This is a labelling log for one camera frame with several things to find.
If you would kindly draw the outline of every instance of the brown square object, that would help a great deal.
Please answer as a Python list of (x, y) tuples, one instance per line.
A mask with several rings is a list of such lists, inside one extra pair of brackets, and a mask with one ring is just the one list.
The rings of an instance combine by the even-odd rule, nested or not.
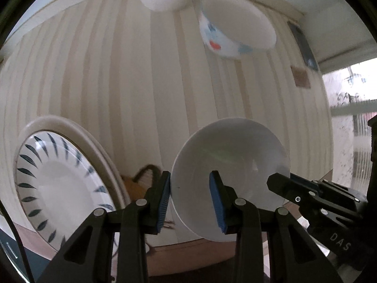
[(291, 66), (291, 70), (296, 86), (310, 89), (310, 81), (307, 70), (305, 68), (295, 66)]

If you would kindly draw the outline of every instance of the red heart decoration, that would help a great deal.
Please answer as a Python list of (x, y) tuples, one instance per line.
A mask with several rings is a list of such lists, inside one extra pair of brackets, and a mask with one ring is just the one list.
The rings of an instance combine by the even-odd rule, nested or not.
[(215, 42), (213, 42), (212, 40), (210, 40), (210, 45), (212, 47), (212, 49), (214, 50), (221, 50), (221, 46)]

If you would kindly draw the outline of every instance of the metal screw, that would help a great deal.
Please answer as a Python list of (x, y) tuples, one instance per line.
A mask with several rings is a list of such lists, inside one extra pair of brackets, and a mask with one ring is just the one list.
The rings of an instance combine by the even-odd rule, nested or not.
[(278, 213), (280, 215), (285, 216), (285, 215), (288, 215), (289, 212), (288, 212), (288, 210), (286, 208), (278, 208)]
[(137, 200), (136, 200), (136, 205), (137, 205), (137, 206), (144, 206), (144, 205), (146, 205), (147, 203), (148, 203), (148, 201), (145, 200), (145, 199), (137, 199)]
[(96, 217), (102, 216), (105, 213), (104, 209), (97, 208), (94, 210), (93, 215)]
[(242, 198), (237, 198), (237, 199), (235, 199), (234, 203), (236, 205), (245, 205), (246, 201), (244, 199), (242, 199)]

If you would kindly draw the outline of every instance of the stacked plate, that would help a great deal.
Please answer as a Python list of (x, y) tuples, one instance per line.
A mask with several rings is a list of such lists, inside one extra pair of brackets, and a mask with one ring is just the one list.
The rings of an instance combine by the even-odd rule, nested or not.
[[(22, 208), (55, 250), (96, 208), (108, 212), (131, 202), (114, 163), (80, 125), (43, 116), (21, 132), (14, 180)], [(113, 253), (119, 235), (115, 236)]]

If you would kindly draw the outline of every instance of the plate with leaf pattern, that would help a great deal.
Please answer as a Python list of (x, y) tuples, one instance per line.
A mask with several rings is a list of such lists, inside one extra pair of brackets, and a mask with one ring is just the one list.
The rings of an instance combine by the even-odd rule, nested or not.
[(115, 210), (89, 160), (73, 142), (57, 133), (40, 131), (28, 137), (16, 157), (14, 176), (27, 218), (56, 250), (93, 210)]

